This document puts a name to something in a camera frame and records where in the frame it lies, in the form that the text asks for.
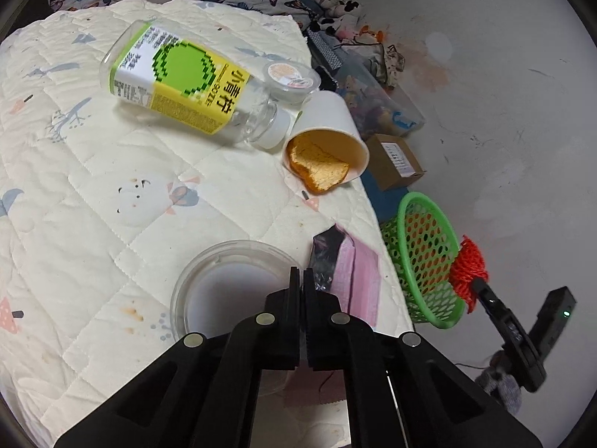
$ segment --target bottle label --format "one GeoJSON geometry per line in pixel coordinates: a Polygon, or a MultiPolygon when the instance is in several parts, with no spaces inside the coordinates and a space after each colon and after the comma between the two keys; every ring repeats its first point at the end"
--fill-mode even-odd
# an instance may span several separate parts
{"type": "Polygon", "coordinates": [[[300,71],[291,64],[272,64],[268,67],[268,74],[277,83],[292,89],[309,89],[313,86],[313,79],[303,77],[300,71]]]}
{"type": "Polygon", "coordinates": [[[211,135],[230,121],[250,77],[212,50],[147,24],[118,56],[110,90],[211,135]]]}

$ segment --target cable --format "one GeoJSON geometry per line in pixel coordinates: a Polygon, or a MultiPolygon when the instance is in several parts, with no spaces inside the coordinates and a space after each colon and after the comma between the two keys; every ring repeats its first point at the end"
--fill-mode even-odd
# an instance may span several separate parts
{"type": "Polygon", "coordinates": [[[479,370],[485,370],[486,368],[488,368],[488,367],[489,367],[489,366],[486,366],[486,367],[479,367],[479,366],[476,366],[476,365],[462,364],[462,363],[460,363],[460,362],[456,362],[454,365],[461,365],[461,366],[463,366],[463,367],[470,367],[470,368],[475,368],[475,369],[479,369],[479,370]]]}

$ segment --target plush toy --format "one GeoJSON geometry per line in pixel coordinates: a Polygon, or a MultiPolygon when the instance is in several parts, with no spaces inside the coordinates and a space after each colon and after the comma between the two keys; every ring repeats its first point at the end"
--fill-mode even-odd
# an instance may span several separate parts
{"type": "Polygon", "coordinates": [[[383,43],[385,37],[383,31],[374,32],[369,28],[369,25],[364,25],[359,30],[359,35],[355,40],[363,44],[383,43]]]}
{"type": "Polygon", "coordinates": [[[358,1],[353,0],[316,0],[324,9],[323,18],[316,23],[314,31],[323,30],[335,35],[340,41],[353,40],[358,35],[357,24],[361,15],[358,1]]]}

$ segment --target white bottle cap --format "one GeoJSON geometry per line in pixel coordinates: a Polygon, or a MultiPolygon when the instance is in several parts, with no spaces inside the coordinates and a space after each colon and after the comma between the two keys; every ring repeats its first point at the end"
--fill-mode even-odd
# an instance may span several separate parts
{"type": "Polygon", "coordinates": [[[261,148],[269,150],[279,144],[286,136],[286,131],[290,127],[290,115],[278,106],[274,120],[261,136],[254,143],[261,148]]]}

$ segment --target black mount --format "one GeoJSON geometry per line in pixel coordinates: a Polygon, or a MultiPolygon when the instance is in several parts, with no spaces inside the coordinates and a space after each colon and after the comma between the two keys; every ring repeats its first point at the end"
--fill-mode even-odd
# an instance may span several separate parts
{"type": "Polygon", "coordinates": [[[519,386],[536,392],[545,382],[547,374],[543,361],[559,339],[576,306],[568,287],[549,292],[537,321],[527,334],[512,310],[496,296],[481,278],[475,278],[471,287],[490,320],[504,339],[503,356],[499,365],[514,376],[519,386]]]}
{"type": "Polygon", "coordinates": [[[539,448],[537,438],[414,332],[394,338],[341,313],[292,268],[265,313],[231,333],[190,333],[66,432],[56,448],[247,448],[262,369],[342,370],[354,448],[539,448]]]}

